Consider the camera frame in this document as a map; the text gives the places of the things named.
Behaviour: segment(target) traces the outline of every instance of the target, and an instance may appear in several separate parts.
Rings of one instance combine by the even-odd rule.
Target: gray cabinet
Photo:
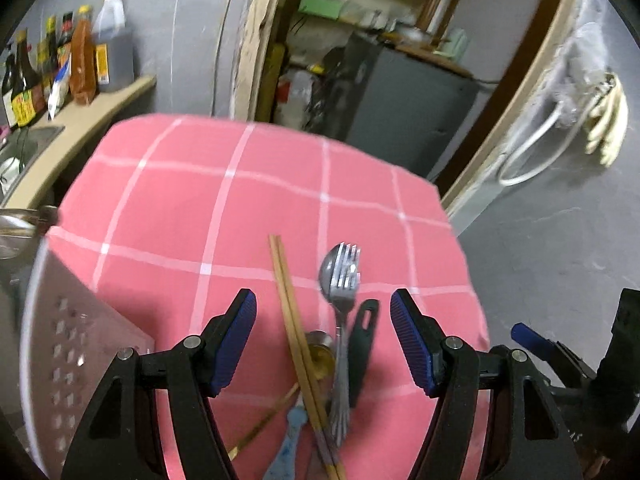
[[[353,34],[330,81],[318,133],[426,176],[462,124],[478,84]]]

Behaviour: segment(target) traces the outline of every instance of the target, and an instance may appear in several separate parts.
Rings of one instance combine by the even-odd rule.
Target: concrete floor
[[[630,122],[604,170],[584,137],[526,184],[505,190],[460,235],[494,344],[519,321],[597,367],[623,287],[640,288],[640,50],[613,8],[605,34]]]

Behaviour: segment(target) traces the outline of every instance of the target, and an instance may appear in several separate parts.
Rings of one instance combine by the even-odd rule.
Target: screw
[[[527,360],[527,354],[525,354],[522,350],[514,350],[513,352],[511,352],[511,357],[513,357],[519,363],[523,363]]]
[[[182,342],[182,344],[185,348],[196,348],[200,345],[200,338],[196,335],[190,335]]]
[[[462,345],[464,343],[462,342],[462,339],[452,335],[452,336],[447,337],[444,340],[444,344],[447,345],[452,350],[458,350],[458,349],[462,348]]]
[[[121,348],[118,350],[118,359],[126,361],[133,355],[133,348]]]

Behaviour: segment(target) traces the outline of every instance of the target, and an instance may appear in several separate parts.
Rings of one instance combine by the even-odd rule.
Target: black spatula
[[[365,300],[358,309],[349,336],[349,407],[351,409],[356,407],[369,364],[379,307],[378,300]]]

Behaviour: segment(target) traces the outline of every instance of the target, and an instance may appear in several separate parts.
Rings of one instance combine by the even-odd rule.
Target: cloth
[[[253,331],[230,384],[211,400],[227,447],[296,381],[271,265],[268,234],[280,234],[305,330],[334,333],[318,269],[341,241],[362,248],[358,304],[380,300],[372,355],[341,457],[350,480],[405,480],[435,402],[412,381],[389,316],[408,288],[447,334],[488,349],[482,309],[436,189],[344,144],[271,124],[167,115],[116,124],[104,137],[49,232],[60,258],[102,300],[171,348],[223,313],[238,290],[257,297]],[[479,423],[465,477],[475,478],[486,427]],[[170,478],[183,472],[166,394],[159,394]],[[261,479],[286,430],[282,412],[233,462]],[[312,451],[307,426],[297,478]]]

